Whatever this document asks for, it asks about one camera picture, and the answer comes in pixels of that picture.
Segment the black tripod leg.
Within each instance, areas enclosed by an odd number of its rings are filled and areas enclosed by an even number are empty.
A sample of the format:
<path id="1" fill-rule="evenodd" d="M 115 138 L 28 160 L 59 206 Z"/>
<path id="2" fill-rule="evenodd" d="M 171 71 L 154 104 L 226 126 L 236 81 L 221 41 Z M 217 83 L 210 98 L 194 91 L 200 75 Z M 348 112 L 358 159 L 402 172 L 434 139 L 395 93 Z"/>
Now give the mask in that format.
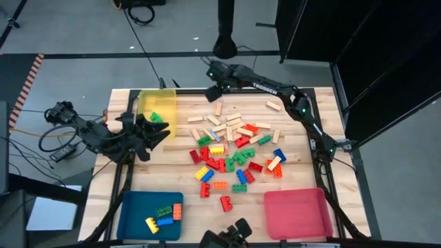
<path id="1" fill-rule="evenodd" d="M 6 42 L 6 39 L 8 38 L 10 32 L 13 29 L 20 29 L 21 25 L 17 21 L 19 18 L 22 10 L 24 9 L 26 3 L 28 0 L 15 0 L 18 1 L 19 4 L 15 8 L 12 14 L 1 3 L 4 0 L 0 0 L 0 26 L 3 25 L 3 23 L 6 25 L 4 30 L 0 32 L 0 49 L 3 47 L 4 43 Z"/>

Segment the yellow translucent plastic bin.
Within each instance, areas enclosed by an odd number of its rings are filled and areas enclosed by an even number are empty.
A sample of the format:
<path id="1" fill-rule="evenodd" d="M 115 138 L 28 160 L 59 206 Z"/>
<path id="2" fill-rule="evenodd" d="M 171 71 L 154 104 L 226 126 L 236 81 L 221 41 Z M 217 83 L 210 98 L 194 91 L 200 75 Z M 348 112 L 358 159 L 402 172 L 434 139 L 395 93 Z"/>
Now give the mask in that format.
<path id="1" fill-rule="evenodd" d="M 158 113 L 164 123 L 169 123 L 166 130 L 170 131 L 168 138 L 176 136 L 177 103 L 175 89 L 141 90 L 139 93 L 138 111 L 150 120 L 152 112 Z"/>

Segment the blue plastic bin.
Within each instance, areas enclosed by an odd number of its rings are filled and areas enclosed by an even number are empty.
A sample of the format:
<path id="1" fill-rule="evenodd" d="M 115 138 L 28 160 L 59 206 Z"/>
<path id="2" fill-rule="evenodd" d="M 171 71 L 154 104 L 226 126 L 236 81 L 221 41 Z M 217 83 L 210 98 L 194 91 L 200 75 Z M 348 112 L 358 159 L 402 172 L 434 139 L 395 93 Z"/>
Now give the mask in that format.
<path id="1" fill-rule="evenodd" d="M 181 221 L 175 220 L 170 225 L 159 227 L 153 234 L 145 220 L 152 217 L 155 221 L 172 217 L 168 214 L 158 217 L 156 210 L 162 207 L 173 207 L 173 204 L 183 204 L 183 194 L 180 192 L 140 192 L 128 191 L 123 196 L 121 214 L 116 237 L 119 240 L 165 240 L 176 241 L 181 237 Z"/>

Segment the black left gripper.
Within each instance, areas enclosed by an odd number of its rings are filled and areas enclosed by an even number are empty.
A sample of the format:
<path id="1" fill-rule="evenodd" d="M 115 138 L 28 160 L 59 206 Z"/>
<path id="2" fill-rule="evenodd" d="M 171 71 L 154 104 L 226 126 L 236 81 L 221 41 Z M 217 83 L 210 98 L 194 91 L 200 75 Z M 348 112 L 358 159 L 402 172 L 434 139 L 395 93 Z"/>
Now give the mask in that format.
<path id="1" fill-rule="evenodd" d="M 141 161 L 149 161 L 150 154 L 146 148 L 153 150 L 170 135 L 170 131 L 166 130 L 169 123 L 147 121 L 143 114 L 135 116 L 131 112 L 124 112 L 117 120 L 123 124 L 123 134 L 117 138 L 120 151 L 115 156 L 116 162 L 121 162 L 131 149 Z"/>

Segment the black desk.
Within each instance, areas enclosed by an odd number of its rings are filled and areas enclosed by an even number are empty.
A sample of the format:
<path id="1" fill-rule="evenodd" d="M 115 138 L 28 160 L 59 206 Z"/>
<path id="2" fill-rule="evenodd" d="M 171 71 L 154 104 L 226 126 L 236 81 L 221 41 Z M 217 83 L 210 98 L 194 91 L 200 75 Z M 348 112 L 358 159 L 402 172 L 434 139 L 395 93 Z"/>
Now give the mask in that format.
<path id="1" fill-rule="evenodd" d="M 11 239 L 17 242 L 20 241 L 24 245 L 26 240 L 24 223 L 26 217 L 25 206 L 27 204 L 25 201 L 26 194 L 51 198 L 75 205 L 83 202 L 85 194 L 74 189 L 41 182 L 9 172 L 9 110 L 8 104 L 0 101 L 0 235 L 8 234 Z M 2 220 L 1 215 L 3 212 L 1 207 L 3 206 L 3 199 L 6 196 L 15 195 L 19 197 L 21 204 Z"/>

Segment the white sheet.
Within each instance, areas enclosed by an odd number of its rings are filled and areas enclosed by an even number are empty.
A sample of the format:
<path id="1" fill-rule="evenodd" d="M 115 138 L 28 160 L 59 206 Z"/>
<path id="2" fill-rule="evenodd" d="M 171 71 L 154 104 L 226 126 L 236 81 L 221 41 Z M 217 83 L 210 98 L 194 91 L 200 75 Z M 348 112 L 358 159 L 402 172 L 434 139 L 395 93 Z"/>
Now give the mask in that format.
<path id="1" fill-rule="evenodd" d="M 36 197 L 26 231 L 69 231 L 74 227 L 78 204 Z"/>

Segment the orange black striped tape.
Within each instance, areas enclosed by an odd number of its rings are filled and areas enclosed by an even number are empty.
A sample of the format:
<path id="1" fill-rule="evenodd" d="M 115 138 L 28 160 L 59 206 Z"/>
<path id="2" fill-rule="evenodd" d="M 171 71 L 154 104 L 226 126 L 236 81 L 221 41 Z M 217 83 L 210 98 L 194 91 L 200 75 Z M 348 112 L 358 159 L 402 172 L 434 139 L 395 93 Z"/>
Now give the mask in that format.
<path id="1" fill-rule="evenodd" d="M 45 55 L 42 53 L 26 55 L 24 65 L 19 67 L 20 72 L 18 73 L 19 82 L 23 85 L 19 87 L 19 93 L 16 101 L 11 106 L 10 119 L 8 125 L 10 129 L 13 129 L 19 119 L 20 113 L 23 112 L 23 107 L 28 98 L 30 90 L 34 84 L 35 78 L 37 77 L 38 71 L 43 63 Z"/>

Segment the pink plastic bin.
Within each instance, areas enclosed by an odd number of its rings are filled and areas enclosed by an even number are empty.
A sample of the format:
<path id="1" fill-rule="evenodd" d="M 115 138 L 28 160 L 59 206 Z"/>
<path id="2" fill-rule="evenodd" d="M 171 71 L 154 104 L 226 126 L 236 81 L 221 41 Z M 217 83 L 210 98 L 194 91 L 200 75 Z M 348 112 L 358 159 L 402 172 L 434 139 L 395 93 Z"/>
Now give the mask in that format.
<path id="1" fill-rule="evenodd" d="M 321 188 L 264 194 L 265 220 L 273 240 L 329 237 L 334 233 Z"/>

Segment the black partition curtain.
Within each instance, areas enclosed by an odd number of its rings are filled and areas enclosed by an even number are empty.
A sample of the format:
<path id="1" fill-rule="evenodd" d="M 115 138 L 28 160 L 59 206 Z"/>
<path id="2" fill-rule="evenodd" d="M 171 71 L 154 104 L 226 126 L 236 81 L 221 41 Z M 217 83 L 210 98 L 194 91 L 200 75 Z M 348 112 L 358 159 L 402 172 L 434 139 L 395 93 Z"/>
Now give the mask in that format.
<path id="1" fill-rule="evenodd" d="M 278 0 L 282 60 L 328 62 L 360 147 L 441 97 L 441 0 Z"/>

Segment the black power adapter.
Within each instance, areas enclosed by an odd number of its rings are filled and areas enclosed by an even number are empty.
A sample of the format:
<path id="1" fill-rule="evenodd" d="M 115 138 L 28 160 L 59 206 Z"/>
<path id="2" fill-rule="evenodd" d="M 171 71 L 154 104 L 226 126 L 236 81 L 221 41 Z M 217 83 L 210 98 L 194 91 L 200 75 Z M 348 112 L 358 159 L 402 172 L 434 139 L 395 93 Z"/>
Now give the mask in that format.
<path id="1" fill-rule="evenodd" d="M 68 156 L 72 155 L 76 151 L 76 145 L 67 144 L 64 148 L 58 149 L 51 155 L 49 155 L 49 159 L 58 163 Z"/>

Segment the black stand base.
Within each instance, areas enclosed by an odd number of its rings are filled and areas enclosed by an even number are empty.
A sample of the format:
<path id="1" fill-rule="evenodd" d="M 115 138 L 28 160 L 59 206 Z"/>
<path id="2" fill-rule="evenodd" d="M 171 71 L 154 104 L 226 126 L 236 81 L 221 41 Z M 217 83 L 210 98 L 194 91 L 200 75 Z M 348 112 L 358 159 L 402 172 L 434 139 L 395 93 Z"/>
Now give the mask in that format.
<path id="1" fill-rule="evenodd" d="M 238 50 L 232 39 L 235 0 L 218 0 L 218 38 L 213 53 L 220 59 L 230 59 Z"/>

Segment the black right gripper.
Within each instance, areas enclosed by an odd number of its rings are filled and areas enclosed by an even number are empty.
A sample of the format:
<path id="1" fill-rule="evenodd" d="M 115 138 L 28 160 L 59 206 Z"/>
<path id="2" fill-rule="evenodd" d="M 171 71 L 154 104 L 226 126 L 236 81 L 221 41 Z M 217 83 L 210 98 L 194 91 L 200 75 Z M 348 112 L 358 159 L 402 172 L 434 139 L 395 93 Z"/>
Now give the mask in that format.
<path id="1" fill-rule="evenodd" d="M 206 75 L 217 84 L 205 90 L 205 97 L 209 103 L 216 101 L 223 95 L 222 88 L 225 88 L 225 73 L 226 66 L 223 63 L 219 61 L 209 62 L 209 68 Z"/>

